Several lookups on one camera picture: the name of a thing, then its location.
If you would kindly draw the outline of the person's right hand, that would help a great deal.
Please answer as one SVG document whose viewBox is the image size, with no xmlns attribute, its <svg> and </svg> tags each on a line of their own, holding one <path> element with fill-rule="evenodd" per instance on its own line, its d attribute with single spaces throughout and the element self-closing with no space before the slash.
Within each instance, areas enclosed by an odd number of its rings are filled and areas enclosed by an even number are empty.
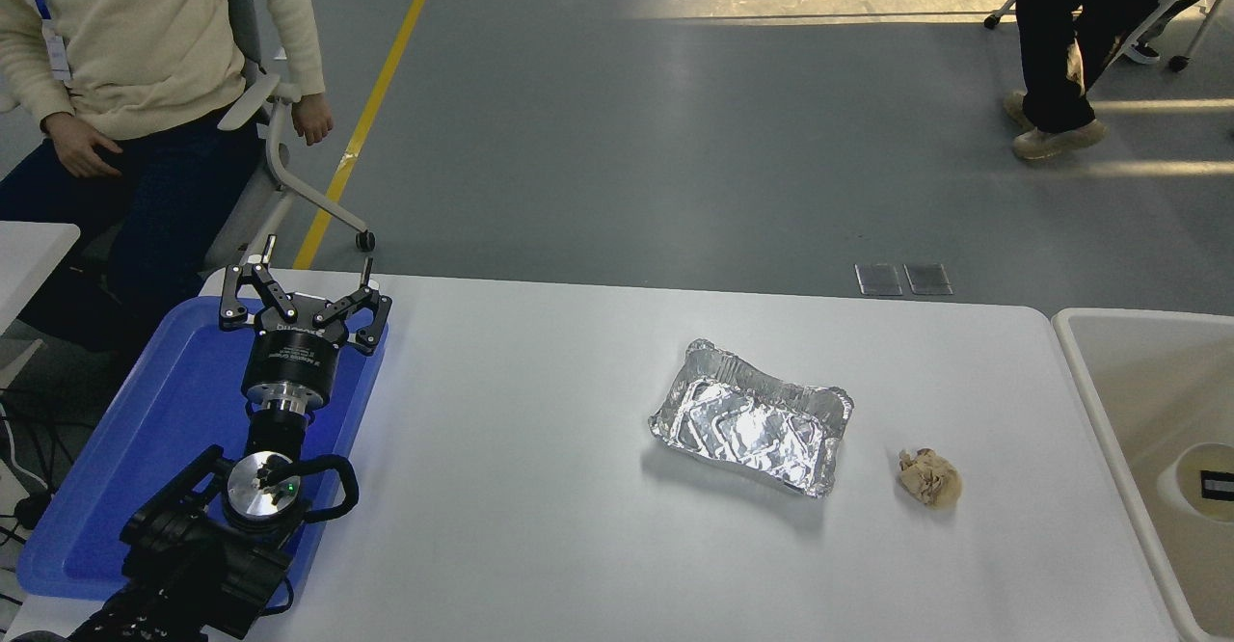
<svg viewBox="0 0 1234 642">
<path fill-rule="evenodd" d="M 56 151 L 56 156 L 65 172 L 78 179 L 100 179 L 101 177 L 122 177 L 118 168 L 109 164 L 100 154 L 122 154 L 122 148 L 91 123 L 77 119 L 69 112 L 53 112 L 39 120 L 39 128 Z"/>
</svg>

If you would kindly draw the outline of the person's left hand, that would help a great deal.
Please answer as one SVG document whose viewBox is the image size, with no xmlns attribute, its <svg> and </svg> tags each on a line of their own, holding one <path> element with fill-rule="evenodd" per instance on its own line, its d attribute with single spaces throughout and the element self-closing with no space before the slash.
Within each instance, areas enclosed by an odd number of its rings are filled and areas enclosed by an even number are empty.
<svg viewBox="0 0 1234 642">
<path fill-rule="evenodd" d="M 334 112 L 325 93 L 304 94 L 290 107 L 292 128 L 308 147 L 321 143 L 334 128 Z"/>
</svg>

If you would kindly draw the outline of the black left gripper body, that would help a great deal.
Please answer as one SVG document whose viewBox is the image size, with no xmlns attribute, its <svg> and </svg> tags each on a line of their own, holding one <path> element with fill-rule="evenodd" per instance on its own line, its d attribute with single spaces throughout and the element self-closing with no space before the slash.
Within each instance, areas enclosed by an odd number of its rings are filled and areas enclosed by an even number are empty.
<svg viewBox="0 0 1234 642">
<path fill-rule="evenodd" d="M 262 307 L 255 316 L 255 340 L 247 361 L 241 391 L 255 395 L 263 386 L 288 383 L 308 388 L 316 395 L 334 393 L 334 377 L 347 327 L 341 321 L 323 327 L 313 325 L 328 301 L 311 295 L 295 295 L 297 312 L 291 323 L 283 321 L 276 307 Z"/>
</svg>

